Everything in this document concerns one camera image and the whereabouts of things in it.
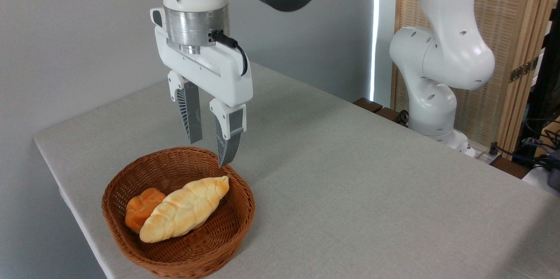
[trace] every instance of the gray wall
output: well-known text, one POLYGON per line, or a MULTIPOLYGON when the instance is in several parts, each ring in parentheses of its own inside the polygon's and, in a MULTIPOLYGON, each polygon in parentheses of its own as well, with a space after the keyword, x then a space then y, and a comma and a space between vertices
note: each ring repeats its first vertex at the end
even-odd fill
MULTIPOLYGON (((0 278, 104 277, 32 136, 166 77, 148 13, 160 5, 0 0, 0 278)), ((292 14, 231 0, 231 16, 252 60, 367 96, 371 0, 314 0, 292 14)))

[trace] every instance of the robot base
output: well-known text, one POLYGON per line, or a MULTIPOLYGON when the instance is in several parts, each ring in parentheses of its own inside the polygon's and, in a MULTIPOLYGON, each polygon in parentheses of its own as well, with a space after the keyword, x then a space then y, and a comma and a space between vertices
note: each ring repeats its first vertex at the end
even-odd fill
POLYGON ((464 133, 454 129, 448 134, 442 136, 426 136, 435 141, 441 142, 450 148, 454 148, 468 156, 474 157, 476 151, 470 147, 469 140, 464 133))

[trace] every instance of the light strip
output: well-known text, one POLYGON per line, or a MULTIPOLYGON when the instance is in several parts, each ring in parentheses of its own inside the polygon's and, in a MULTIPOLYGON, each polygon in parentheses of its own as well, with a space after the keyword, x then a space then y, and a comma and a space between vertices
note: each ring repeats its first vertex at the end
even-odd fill
POLYGON ((375 91, 375 50, 378 46, 378 34, 379 34, 379 4, 380 0, 374 0, 374 10, 373 10, 373 35, 371 43, 371 81, 370 81, 370 101, 374 100, 375 91))

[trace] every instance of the orange bread roll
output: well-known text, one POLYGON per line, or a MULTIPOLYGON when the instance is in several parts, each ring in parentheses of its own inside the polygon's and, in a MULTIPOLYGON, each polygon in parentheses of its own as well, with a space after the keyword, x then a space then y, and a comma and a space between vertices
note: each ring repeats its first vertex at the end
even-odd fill
POLYGON ((150 217, 152 211, 165 199, 165 194, 156 188, 148 188, 139 196, 134 197, 126 205, 126 216, 124 223, 135 233, 140 233, 140 229, 150 217))

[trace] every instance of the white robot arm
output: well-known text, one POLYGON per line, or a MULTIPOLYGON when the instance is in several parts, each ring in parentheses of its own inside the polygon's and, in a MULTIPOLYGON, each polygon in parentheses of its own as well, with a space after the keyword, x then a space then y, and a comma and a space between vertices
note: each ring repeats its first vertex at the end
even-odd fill
MULTIPOLYGON (((293 11, 310 0, 261 0, 277 10, 293 11)), ((228 37, 229 0, 164 0, 152 9, 152 21, 162 62, 171 69, 171 99, 178 102, 190 143, 202 139, 198 88, 215 98, 220 166, 237 152, 247 129, 246 102, 252 98, 252 76, 247 56, 228 37)))
POLYGON ((482 40, 474 0, 420 0, 430 28, 395 34, 390 56, 408 90, 409 128, 471 154, 467 137, 453 129, 457 100, 449 86, 482 87, 494 72, 494 54, 482 40))
MULTIPOLYGON (((310 0, 261 0, 281 11, 310 0)), ((215 98, 220 166, 230 163, 246 131, 246 102, 252 98, 251 68, 239 44, 228 37, 229 0, 164 0, 152 9, 162 62, 171 69, 171 99, 178 102, 190 143, 202 139, 198 87, 215 98)), ((474 0, 421 0, 434 30, 403 28, 390 54, 410 95, 410 127, 450 146, 456 99, 449 86, 475 89, 492 75, 494 55, 474 21, 474 0)))

